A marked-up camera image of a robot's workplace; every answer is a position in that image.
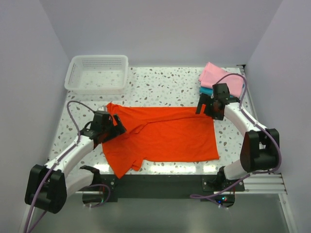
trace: terrazzo table surface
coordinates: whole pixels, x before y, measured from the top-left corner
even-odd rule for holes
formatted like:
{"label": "terrazzo table surface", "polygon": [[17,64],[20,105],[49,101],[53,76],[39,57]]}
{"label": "terrazzo table surface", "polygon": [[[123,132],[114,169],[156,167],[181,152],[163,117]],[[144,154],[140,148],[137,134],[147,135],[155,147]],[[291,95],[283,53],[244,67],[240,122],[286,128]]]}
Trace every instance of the terrazzo table surface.
{"label": "terrazzo table surface", "polygon": [[[224,68],[228,72],[240,73],[239,68]],[[76,129],[65,108],[69,100],[81,101],[94,110],[103,110],[109,102],[123,106],[197,106],[199,100],[199,81],[202,67],[130,67],[127,86],[120,95],[76,95],[67,93],[55,140],[49,154],[49,160],[55,158],[76,137]],[[248,96],[243,105],[250,113]],[[79,128],[93,119],[93,114],[85,107],[70,105]],[[205,162],[150,162],[143,161],[140,171],[129,170],[127,174],[216,174],[222,166],[235,162],[240,157],[243,137],[238,129],[226,118],[214,121],[219,160]],[[98,168],[101,174],[113,174],[102,147],[86,155],[72,173],[82,165]]]}

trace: laundry basket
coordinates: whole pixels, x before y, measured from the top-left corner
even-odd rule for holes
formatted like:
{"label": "laundry basket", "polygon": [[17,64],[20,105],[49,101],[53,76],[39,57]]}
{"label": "laundry basket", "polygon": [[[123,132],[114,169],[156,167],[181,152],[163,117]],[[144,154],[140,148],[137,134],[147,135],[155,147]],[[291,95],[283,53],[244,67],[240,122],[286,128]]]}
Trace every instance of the laundry basket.
{"label": "laundry basket", "polygon": [[75,56],[68,68],[65,88],[77,94],[121,94],[128,58],[124,55]]}

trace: gray wall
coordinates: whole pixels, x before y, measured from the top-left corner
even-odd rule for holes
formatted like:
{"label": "gray wall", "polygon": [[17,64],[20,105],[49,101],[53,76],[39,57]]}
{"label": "gray wall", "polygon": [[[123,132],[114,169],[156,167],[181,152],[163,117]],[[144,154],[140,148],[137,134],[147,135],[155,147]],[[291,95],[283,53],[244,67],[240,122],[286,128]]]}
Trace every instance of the gray wall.
{"label": "gray wall", "polygon": [[246,64],[281,0],[40,0],[69,59],[131,65]]}
{"label": "gray wall", "polygon": [[280,132],[281,167],[300,232],[310,232],[311,1],[284,0],[247,63],[260,121]]}
{"label": "gray wall", "polygon": [[18,232],[29,171],[47,158],[69,60],[38,0],[0,1],[0,232]]}

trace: orange t-shirt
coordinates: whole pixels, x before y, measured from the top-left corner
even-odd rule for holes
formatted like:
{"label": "orange t-shirt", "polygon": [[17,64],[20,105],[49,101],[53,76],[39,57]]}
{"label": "orange t-shirt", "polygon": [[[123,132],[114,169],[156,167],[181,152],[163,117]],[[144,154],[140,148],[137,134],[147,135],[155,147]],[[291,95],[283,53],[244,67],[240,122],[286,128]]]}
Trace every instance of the orange t-shirt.
{"label": "orange t-shirt", "polygon": [[214,122],[195,107],[123,107],[108,104],[127,132],[103,144],[118,178],[142,161],[199,162],[219,159]]}

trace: pink towel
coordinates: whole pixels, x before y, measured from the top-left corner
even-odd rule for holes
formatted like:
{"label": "pink towel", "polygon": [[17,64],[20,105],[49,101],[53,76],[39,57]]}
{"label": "pink towel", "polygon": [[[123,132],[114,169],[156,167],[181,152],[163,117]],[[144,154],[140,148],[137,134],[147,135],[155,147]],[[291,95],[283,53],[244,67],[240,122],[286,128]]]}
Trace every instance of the pink towel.
{"label": "pink towel", "polygon": [[[220,67],[215,66],[209,62],[200,75],[199,81],[201,86],[212,88],[212,86],[223,76],[229,74]],[[243,79],[238,75],[230,75],[229,77],[220,81],[220,83],[226,83],[229,87],[230,94],[235,97],[240,97],[243,87]]]}

